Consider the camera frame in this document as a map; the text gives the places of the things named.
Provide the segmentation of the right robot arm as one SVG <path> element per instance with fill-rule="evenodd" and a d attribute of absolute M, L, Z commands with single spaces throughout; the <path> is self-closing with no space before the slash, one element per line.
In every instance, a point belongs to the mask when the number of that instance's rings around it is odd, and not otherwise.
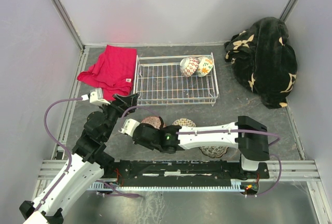
<path fill-rule="evenodd" d="M 250 178 L 259 163 L 270 159 L 268 133 L 265 126 L 247 117 L 239 116 L 236 122 L 210 127 L 169 125 L 155 128 L 151 124 L 127 119 L 122 132 L 133 142 L 150 150 L 173 154 L 180 150 L 222 146 L 240 151 L 238 172 Z"/>

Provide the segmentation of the dark scalloped floral bowl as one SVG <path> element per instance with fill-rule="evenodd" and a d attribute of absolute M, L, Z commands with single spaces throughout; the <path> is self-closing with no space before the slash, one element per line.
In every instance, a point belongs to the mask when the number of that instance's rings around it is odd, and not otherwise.
<path fill-rule="evenodd" d="M 199 147 L 203 155 L 209 158 L 221 158 L 227 153 L 228 147 L 226 146 L 202 146 Z"/>

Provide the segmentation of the orange flower leaf bowl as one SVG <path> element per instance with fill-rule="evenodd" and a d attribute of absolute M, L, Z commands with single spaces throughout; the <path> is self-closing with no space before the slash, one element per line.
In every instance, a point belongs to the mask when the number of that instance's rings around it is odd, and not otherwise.
<path fill-rule="evenodd" d="M 214 67 L 212 59 L 202 56 L 198 58 L 198 61 L 199 65 L 196 70 L 196 75 L 198 77 L 204 77 L 208 75 Z"/>

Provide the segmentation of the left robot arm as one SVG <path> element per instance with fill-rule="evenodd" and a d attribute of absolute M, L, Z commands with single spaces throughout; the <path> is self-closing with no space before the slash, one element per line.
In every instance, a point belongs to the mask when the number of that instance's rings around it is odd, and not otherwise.
<path fill-rule="evenodd" d="M 106 142 L 118 119 L 135 110 L 137 98 L 137 94 L 115 94 L 114 101 L 109 102 L 99 97 L 97 90 L 78 97 L 79 101 L 89 101 L 100 110 L 87 117 L 82 134 L 72 150 L 55 141 L 64 149 L 67 161 L 39 196 L 20 205 L 25 223 L 63 223 L 67 211 L 91 184 L 102 176 L 113 175 L 114 158 L 105 153 Z"/>

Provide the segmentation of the black diamond pattern bowl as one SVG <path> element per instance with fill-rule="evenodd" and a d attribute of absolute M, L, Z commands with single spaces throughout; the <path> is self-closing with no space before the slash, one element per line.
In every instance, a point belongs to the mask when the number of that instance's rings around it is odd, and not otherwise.
<path fill-rule="evenodd" d="M 154 128 L 160 129 L 161 127 L 166 127 L 165 123 L 161 121 L 159 117 L 149 116 L 144 118 L 141 123 L 146 123 L 152 125 Z"/>

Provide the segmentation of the red lattice pattern bowl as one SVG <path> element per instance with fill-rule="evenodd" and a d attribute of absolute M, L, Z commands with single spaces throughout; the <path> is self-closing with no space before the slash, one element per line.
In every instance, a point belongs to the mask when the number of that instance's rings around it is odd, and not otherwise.
<path fill-rule="evenodd" d="M 181 74 L 184 77 L 190 77 L 196 72 L 199 66 L 199 60 L 195 57 L 187 57 L 183 58 L 179 65 Z"/>

